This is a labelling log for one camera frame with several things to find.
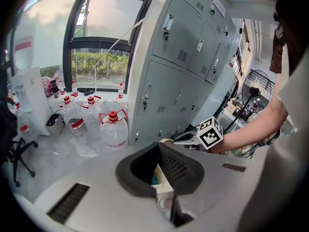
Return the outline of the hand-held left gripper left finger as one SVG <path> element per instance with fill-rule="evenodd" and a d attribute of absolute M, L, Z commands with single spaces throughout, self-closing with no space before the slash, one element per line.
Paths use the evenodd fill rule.
<path fill-rule="evenodd" d="M 159 145 L 152 143 L 123 158 L 115 169 L 117 181 L 133 196 L 155 198 L 156 189 L 152 187 L 152 180 L 158 157 Z"/>

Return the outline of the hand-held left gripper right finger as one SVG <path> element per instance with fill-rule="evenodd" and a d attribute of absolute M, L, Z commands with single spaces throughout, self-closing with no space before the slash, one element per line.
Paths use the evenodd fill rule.
<path fill-rule="evenodd" d="M 192 194 L 204 178 L 205 170 L 201 163 L 171 145 L 159 143 L 158 147 L 158 165 L 174 189 L 174 194 Z"/>

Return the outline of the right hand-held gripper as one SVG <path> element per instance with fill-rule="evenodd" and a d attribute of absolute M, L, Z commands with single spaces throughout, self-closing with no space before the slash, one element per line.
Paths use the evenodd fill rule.
<path fill-rule="evenodd" d="M 201 145 L 209 150 L 223 140 L 223 128 L 214 116 L 201 121 L 196 125 L 197 131 L 188 131 L 177 136 L 175 145 Z"/>

